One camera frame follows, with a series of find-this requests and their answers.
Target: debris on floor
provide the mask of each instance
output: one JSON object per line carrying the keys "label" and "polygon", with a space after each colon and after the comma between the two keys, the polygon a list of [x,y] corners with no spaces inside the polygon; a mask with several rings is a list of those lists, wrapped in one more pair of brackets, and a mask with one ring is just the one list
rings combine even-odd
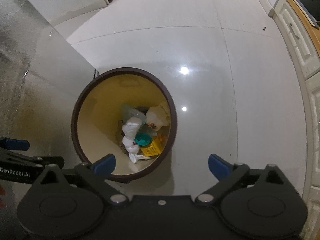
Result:
{"label": "debris on floor", "polygon": [[123,119],[119,120],[117,141],[132,163],[149,160],[163,150],[167,137],[163,127],[170,125],[170,112],[166,103],[152,107],[122,105]]}

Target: brown trash can rim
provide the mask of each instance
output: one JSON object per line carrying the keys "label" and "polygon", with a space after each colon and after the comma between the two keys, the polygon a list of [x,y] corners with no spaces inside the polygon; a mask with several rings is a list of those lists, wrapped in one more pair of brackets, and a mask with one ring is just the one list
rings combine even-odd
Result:
{"label": "brown trash can rim", "polygon": [[114,174],[112,174],[108,178],[108,180],[126,183],[126,182],[130,182],[131,180],[142,178],[142,177],[146,176],[147,174],[151,173],[156,167],[158,167],[159,164],[164,160],[164,158],[167,156],[167,154],[171,150],[173,143],[174,143],[174,140],[176,138],[177,125],[178,125],[177,111],[176,111],[173,99],[172,99],[169,91],[167,90],[165,85],[158,78],[156,78],[154,75],[152,75],[151,73],[149,73],[147,71],[144,71],[139,68],[132,68],[132,67],[115,68],[115,69],[106,71],[105,73],[99,75],[97,78],[92,80],[84,88],[84,90],[81,92],[81,94],[75,104],[75,107],[74,107],[73,113],[72,113],[72,118],[71,118],[71,137],[72,137],[72,142],[73,142],[74,148],[75,148],[79,158],[81,159],[81,161],[91,163],[89,161],[89,159],[86,157],[86,155],[84,154],[84,152],[80,146],[80,142],[79,142],[79,138],[78,138],[77,127],[78,127],[78,117],[79,117],[81,106],[82,106],[84,100],[86,99],[86,97],[92,91],[92,89],[95,88],[98,84],[100,84],[101,82],[103,82],[104,80],[106,80],[110,77],[124,75],[124,74],[138,75],[138,76],[144,77],[144,78],[148,79],[149,81],[153,82],[153,84],[155,84],[160,89],[160,91],[163,93],[164,97],[166,98],[167,103],[169,105],[170,116],[171,116],[170,131],[169,131],[167,143],[166,143],[162,153],[154,160],[153,163],[151,163],[148,167],[146,167],[143,170],[138,171],[136,173],[129,174],[129,175],[114,175]]}

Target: robotic arm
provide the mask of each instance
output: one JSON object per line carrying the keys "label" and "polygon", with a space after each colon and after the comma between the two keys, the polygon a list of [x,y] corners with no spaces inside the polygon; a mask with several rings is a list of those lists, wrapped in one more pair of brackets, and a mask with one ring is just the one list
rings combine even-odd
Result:
{"label": "robotic arm", "polygon": [[104,182],[115,168],[113,155],[73,169],[63,164],[62,157],[0,149],[0,179],[32,184],[17,208],[30,239],[299,239],[307,219],[305,203],[273,164],[255,170],[212,154],[209,170],[220,182],[195,201],[129,200]]}

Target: wooden countertop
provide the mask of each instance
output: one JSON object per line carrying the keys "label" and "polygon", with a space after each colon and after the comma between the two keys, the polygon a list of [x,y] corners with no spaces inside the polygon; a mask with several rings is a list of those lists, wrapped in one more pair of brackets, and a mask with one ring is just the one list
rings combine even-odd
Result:
{"label": "wooden countertop", "polygon": [[295,13],[298,15],[300,21],[306,28],[317,52],[320,57],[320,30],[313,27],[307,17],[304,15],[304,13],[301,11],[299,6],[295,3],[294,0],[287,0],[287,2],[291,5],[292,9],[295,11]]}

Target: cabinet drawer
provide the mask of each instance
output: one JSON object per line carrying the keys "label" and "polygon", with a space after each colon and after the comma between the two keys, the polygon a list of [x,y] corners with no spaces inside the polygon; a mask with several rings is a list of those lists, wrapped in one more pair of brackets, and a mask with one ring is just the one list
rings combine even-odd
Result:
{"label": "cabinet drawer", "polygon": [[275,12],[297,54],[303,75],[308,79],[320,71],[320,59],[309,34],[286,0],[279,0]]}

